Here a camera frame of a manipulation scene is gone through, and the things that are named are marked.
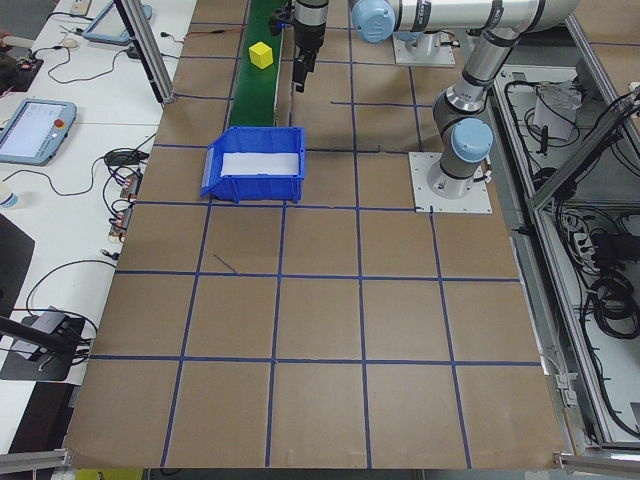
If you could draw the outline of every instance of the blue plastic crate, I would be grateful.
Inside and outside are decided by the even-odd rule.
[[[231,127],[207,150],[200,195],[222,200],[292,200],[302,197],[305,132],[300,127]],[[225,153],[295,153],[298,173],[222,175]]]

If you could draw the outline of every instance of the mouse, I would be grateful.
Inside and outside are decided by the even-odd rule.
[[[77,40],[73,39],[73,38],[65,38],[62,41],[62,46],[63,47],[67,47],[67,48],[76,48],[78,45],[80,45]]]

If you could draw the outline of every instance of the mounting plate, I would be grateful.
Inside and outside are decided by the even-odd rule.
[[[444,33],[441,38],[445,42],[450,40],[449,36]],[[409,50],[405,42],[394,35],[393,51],[396,56],[396,65],[446,68],[454,68],[456,66],[453,50],[449,46],[433,48],[430,52],[426,48],[421,48],[420,45],[413,50]]]
[[[474,183],[469,193],[461,199],[449,200],[435,194],[427,185],[427,174],[440,160],[440,152],[410,152],[411,182],[416,212],[429,213],[492,213],[489,192],[485,182]],[[482,177],[478,167],[476,178]]]

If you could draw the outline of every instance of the white desk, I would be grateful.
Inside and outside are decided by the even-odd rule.
[[[94,0],[89,16],[97,15],[108,0]],[[68,12],[69,1],[61,1],[56,11]],[[162,38],[160,32],[168,32],[182,38],[187,32],[195,0],[144,0],[153,8],[150,23],[160,51],[179,56],[182,45],[170,37]],[[52,17],[34,43],[33,50],[59,45],[64,29],[88,25],[66,16]],[[61,81],[88,78],[111,68],[114,55],[126,47],[89,42],[79,35],[69,35],[80,44],[71,50],[71,61],[54,70],[52,75]],[[158,125],[162,108],[155,101],[151,86],[139,60],[132,60],[122,53],[118,55],[115,70],[88,82],[61,85],[47,75],[49,69],[67,59],[63,50],[45,50],[37,54],[44,60],[42,70],[29,89],[29,96],[63,99],[78,106],[84,123]],[[173,77],[177,60],[165,57],[165,65]]]
[[[94,0],[89,16],[96,15],[107,0]],[[160,32],[172,33],[180,38],[188,29],[195,0],[145,0],[154,9],[151,25],[163,53],[179,56],[181,44],[170,38],[161,38]],[[68,12],[71,0],[60,0],[56,11]],[[70,27],[76,20],[54,16],[36,39],[34,49],[58,44],[64,34],[60,25]],[[54,74],[60,79],[88,77],[107,70],[115,52],[123,47],[89,44],[75,36],[80,46],[72,51],[72,60]],[[151,87],[139,61],[122,54],[115,72],[89,82],[60,85],[47,76],[47,70],[66,58],[64,51],[42,52],[45,60],[42,71],[27,93],[14,93],[0,99],[0,123],[6,122],[24,98],[43,98],[74,102],[78,116],[69,138],[57,155],[44,167],[0,164],[0,178],[29,168],[48,174],[54,185],[63,192],[75,192],[89,186],[91,164],[114,148],[134,148],[154,134],[160,122],[162,108],[153,96]],[[177,61],[166,59],[171,76]],[[142,148],[151,149],[152,142]],[[19,174],[8,185],[20,197],[20,207],[3,210],[3,215],[30,235],[36,242],[35,252],[17,307],[23,307],[33,285],[53,268],[81,259],[108,260],[99,253],[104,248],[119,251],[120,245],[108,239],[109,214],[102,200],[102,187],[108,178],[104,164],[95,168],[94,188],[85,195],[59,197],[46,178]],[[107,198],[118,198],[120,187],[111,182]],[[101,264],[80,264],[56,272],[36,291],[33,308],[54,305],[86,315],[99,325],[107,298],[113,269]],[[11,318],[20,320],[24,312]],[[83,336],[93,337],[91,326]],[[0,347],[9,348],[10,338],[0,341]],[[0,365],[5,352],[0,352]],[[81,384],[85,365],[73,367],[67,382]],[[0,454],[7,453],[22,415],[33,391],[34,382],[0,381]]]

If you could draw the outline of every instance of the metal bracket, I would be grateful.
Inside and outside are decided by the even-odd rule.
[[[441,45],[440,42],[433,44],[429,37],[440,35],[440,41],[449,41],[449,36],[445,33],[423,35],[416,44],[412,46],[395,35],[393,36],[393,51],[396,55],[397,65],[424,66],[424,67],[446,67],[456,66],[453,50],[450,46]]]
[[[71,457],[67,449],[0,455],[0,474],[66,467],[71,465]]]
[[[427,184],[427,175],[432,165],[440,160],[440,152],[411,152],[411,182],[416,212],[429,213],[491,213],[491,201],[484,181],[474,183],[466,196],[458,200],[449,200],[434,193]],[[483,176],[478,167],[476,178]]]

